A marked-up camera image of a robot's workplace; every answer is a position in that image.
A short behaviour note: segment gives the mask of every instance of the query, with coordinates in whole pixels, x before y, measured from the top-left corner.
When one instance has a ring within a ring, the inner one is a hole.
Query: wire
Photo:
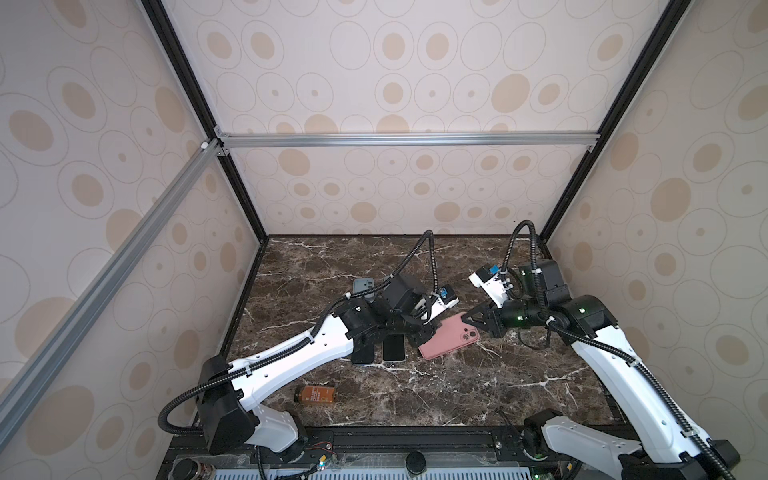
[[[664,402],[664,404],[667,406],[667,409],[669,409],[670,413],[677,421],[677,424],[680,425],[680,427],[683,429],[683,434],[690,433],[690,440],[696,445],[696,447],[698,447],[699,450],[701,450],[703,455],[707,458],[710,464],[715,467],[715,469],[718,471],[718,473],[720,473],[724,480],[736,480],[736,477],[733,476],[733,473],[730,472],[728,467],[723,463],[717,453],[715,453],[715,451],[711,449],[709,445],[697,433],[694,433],[694,429],[688,422],[685,413],[683,413],[680,407],[677,406],[669,393],[667,393],[667,390],[664,389],[654,374],[651,373],[650,370],[642,362],[638,362],[634,356],[614,346],[610,346],[606,343],[598,342],[595,339],[570,332],[559,326],[556,322],[547,323],[547,327],[562,336],[568,337],[569,339],[586,343],[589,346],[593,346],[595,348],[604,350],[605,352],[609,352],[610,354],[615,355],[627,362],[628,366],[634,366],[634,368],[636,368],[637,371],[639,371],[640,374],[648,381],[650,386],[656,390],[656,393],[659,395],[661,401]]]
[[[541,288],[541,273],[538,272],[538,265],[536,262],[536,251],[538,249],[536,226],[530,220],[523,220],[522,222],[518,223],[518,225],[512,231],[512,235],[509,236],[507,251],[504,255],[504,261],[502,262],[502,272],[505,275],[509,270],[509,258],[512,256],[512,249],[515,246],[515,241],[518,239],[520,230],[522,230],[523,227],[528,228],[528,233],[530,236],[531,249],[528,252],[528,257],[531,263],[531,273],[533,274],[534,296],[536,298],[536,303],[538,303],[538,306],[541,309],[538,313],[538,316],[543,321],[547,321],[549,318],[549,305],[547,305],[545,301],[546,299],[544,298],[544,290]]]
[[[259,466],[259,475],[261,475],[261,480],[266,480],[266,474],[264,473],[264,464],[261,458],[261,449],[262,447],[260,446],[256,447],[256,461]],[[304,472],[293,473],[291,475],[275,475],[275,478],[273,478],[272,480],[304,480],[305,478],[309,477],[313,473],[317,473],[317,465],[312,465],[309,469],[305,470]]]
[[[507,290],[509,292],[509,296],[512,297],[514,300],[522,300],[524,294],[525,294],[525,288],[523,287],[523,281],[520,279],[520,275],[518,274],[517,270],[508,270],[508,273],[512,276],[512,278],[515,280],[515,288],[510,288]]]
[[[550,329],[547,329],[547,338],[546,338],[546,340],[544,341],[544,345],[528,345],[528,344],[527,344],[527,343],[526,343],[526,342],[523,340],[523,337],[522,337],[522,328],[518,327],[518,329],[517,329],[517,333],[518,333],[518,340],[520,341],[520,343],[521,343],[523,346],[527,346],[529,349],[533,349],[533,350],[539,350],[539,351],[541,351],[541,350],[546,350],[546,349],[548,349],[548,348],[549,348],[549,345],[550,345],[550,341],[551,341],[551,339],[552,339],[552,331],[551,331]]]
[[[560,480],[573,480],[576,478],[576,475],[578,475],[579,471],[581,470],[581,466],[584,464],[581,460],[576,460],[574,458],[575,462],[572,462],[573,468],[568,471]]]
[[[328,452],[331,455],[335,455],[336,454],[336,452],[334,452],[333,450],[324,449],[323,447],[312,447],[312,448],[309,448],[307,450],[325,450],[326,452]]]
[[[416,242],[416,245],[411,249],[411,251],[408,252],[408,254],[400,261],[400,264],[395,268],[395,271],[392,272],[391,275],[386,277],[379,285],[376,285],[372,288],[369,288],[367,290],[362,290],[357,293],[351,293],[349,298],[360,298],[365,295],[370,295],[371,293],[378,292],[384,288],[386,288],[389,283],[392,281],[392,278],[395,275],[399,275],[405,268],[408,266],[408,263],[411,261],[411,259],[416,255],[416,252],[419,251],[419,248],[424,244],[425,241],[429,239],[429,256],[430,256],[430,263],[432,264],[432,282],[436,286],[437,283],[437,263],[435,261],[435,241],[434,241],[434,234],[431,230],[427,230],[424,233],[422,233],[419,240]],[[331,304],[329,304],[323,312],[320,314],[320,317],[315,323],[315,326],[312,328],[312,331],[310,332],[310,336],[312,338],[315,338],[320,329],[323,328],[323,323],[326,320],[326,317],[333,311],[333,309],[336,307],[336,305],[340,304],[341,302],[347,300],[348,297],[341,296],[338,299],[334,300]],[[309,345],[312,342],[312,340],[308,337],[305,337],[301,339],[298,343],[295,343],[292,346],[289,346],[285,350],[282,350],[278,353],[274,353],[271,356],[268,356],[267,358],[261,359],[257,362],[253,362],[249,364],[248,366],[244,366],[241,369],[234,370],[233,372],[229,372],[226,375],[222,375],[220,377],[217,377],[212,380],[208,380],[207,382],[200,384],[192,389],[187,390],[186,392],[182,393],[175,399],[171,400],[166,404],[165,407],[160,411],[160,413],[157,415],[157,425],[165,432],[172,433],[174,435],[203,435],[203,428],[202,427],[182,427],[178,425],[173,425],[170,422],[168,422],[168,416],[171,412],[173,412],[174,409],[176,409],[178,406],[180,406],[182,403],[186,402],[189,399],[192,399],[201,393],[216,388],[218,386],[222,386],[228,382],[231,382],[233,379],[236,379],[238,377],[241,377],[243,375],[246,375],[248,373],[248,370],[251,372],[261,369],[271,363],[275,363],[279,360],[282,360],[289,355],[292,355],[305,346]]]

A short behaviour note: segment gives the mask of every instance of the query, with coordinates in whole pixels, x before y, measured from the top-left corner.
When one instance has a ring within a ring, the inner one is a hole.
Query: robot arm
[[[278,412],[261,402],[301,375],[350,354],[373,352],[376,344],[392,333],[404,334],[421,344],[434,335],[433,319],[458,303],[450,286],[425,299],[422,286],[403,274],[391,278],[389,285],[371,302],[349,298],[327,315],[313,335],[313,329],[300,333],[270,349],[226,364],[217,356],[203,367],[200,383],[240,370],[230,383],[206,391],[197,398],[200,420],[211,454],[224,453],[243,443],[265,446],[286,461],[303,450],[303,427],[288,412]],[[291,349],[305,343],[296,351]],[[251,371],[263,359],[275,359]]]
[[[738,463],[738,453],[728,441],[712,442],[707,432],[667,396],[655,379],[656,385],[649,382],[643,370],[648,375],[650,372],[600,300],[586,295],[572,299],[553,260],[544,260],[538,267],[543,297],[551,314],[547,327],[560,333],[595,371],[626,414],[640,441],[620,439],[580,425],[555,410],[545,410],[526,419],[523,443],[529,455],[544,456],[550,452],[569,455],[617,480],[716,478],[721,474],[710,464],[707,456],[712,454],[730,468]],[[528,279],[534,273],[530,266],[523,266],[520,274],[523,290],[529,292]],[[538,318],[541,308],[534,299],[508,298],[508,287],[496,266],[482,267],[470,280],[491,297],[492,303],[464,315],[462,320],[466,323],[499,337],[508,328],[544,325]],[[682,415],[690,430],[683,431],[675,412],[662,396],[667,396],[668,402],[677,407],[677,414]],[[708,452],[702,452],[695,435],[709,442],[709,448],[705,448]]]

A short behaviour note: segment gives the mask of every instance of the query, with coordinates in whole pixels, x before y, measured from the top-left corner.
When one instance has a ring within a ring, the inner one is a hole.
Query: brown marble surface
[[[314,237],[270,240],[230,359],[253,355],[308,329],[328,302],[351,290],[355,278],[379,281],[389,275],[415,243],[404,237]],[[506,238],[437,237],[440,284],[453,285],[459,304],[453,313],[488,301],[467,277],[483,263],[499,263]],[[430,285],[429,254],[418,253],[406,272]],[[524,263],[527,241],[510,264]],[[523,332],[527,343],[541,341],[543,329]],[[298,414],[304,425],[499,425],[503,407],[511,420],[541,409],[561,410],[577,422],[611,423],[595,374],[559,338],[544,352],[518,342],[514,331],[503,339],[481,332],[480,340],[426,360],[406,343],[405,362],[355,366],[348,359],[329,362],[270,396],[265,404]],[[336,403],[295,403],[304,385],[336,387]]]

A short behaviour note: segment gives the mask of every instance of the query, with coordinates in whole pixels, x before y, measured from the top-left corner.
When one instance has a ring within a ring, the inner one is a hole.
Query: patterned wallpaper
[[[2,391],[202,134],[132,1],[0,10]],[[254,256],[236,205],[209,167],[0,455],[2,480],[154,478],[157,412],[215,352]]]
[[[741,480],[768,471],[768,2],[684,19],[550,242]]]
[[[0,455],[1,480],[155,477],[171,438],[157,414],[217,352],[255,257],[236,205],[214,161]]]
[[[4,2],[0,391],[201,142],[128,0]]]
[[[164,3],[223,130],[312,133],[594,128],[667,2]]]
[[[268,233],[544,226],[585,146],[233,149]]]

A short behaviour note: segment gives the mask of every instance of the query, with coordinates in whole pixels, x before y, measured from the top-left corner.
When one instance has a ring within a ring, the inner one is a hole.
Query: white bracket
[[[541,432],[550,449],[578,458],[615,480],[621,480],[619,455],[630,454],[641,448],[640,442],[626,440],[590,429],[567,416],[548,420]]]
[[[507,290],[504,288],[504,284],[498,278],[498,273],[492,276],[487,282],[480,280],[477,273],[473,273],[469,276],[469,281],[477,288],[482,288],[485,293],[491,297],[491,300],[496,304],[498,308],[504,305],[504,302],[509,298],[507,296]]]

